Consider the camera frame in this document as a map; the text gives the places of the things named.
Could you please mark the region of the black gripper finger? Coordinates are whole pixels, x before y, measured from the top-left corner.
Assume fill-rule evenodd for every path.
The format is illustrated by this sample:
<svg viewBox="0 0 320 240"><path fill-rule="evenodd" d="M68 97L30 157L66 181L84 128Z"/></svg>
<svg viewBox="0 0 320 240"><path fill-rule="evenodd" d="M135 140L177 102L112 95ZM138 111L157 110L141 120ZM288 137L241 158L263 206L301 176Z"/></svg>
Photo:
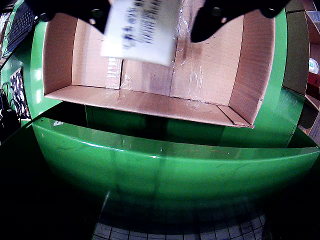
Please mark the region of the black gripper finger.
<svg viewBox="0 0 320 240"><path fill-rule="evenodd" d="M272 19L288 3L288 0L206 0L195 16L191 42L203 42L226 23L255 10Z"/></svg>
<svg viewBox="0 0 320 240"><path fill-rule="evenodd" d="M105 32L111 3L108 0L27 0L26 4L43 22L51 21L56 14L67 14L91 24Z"/></svg>

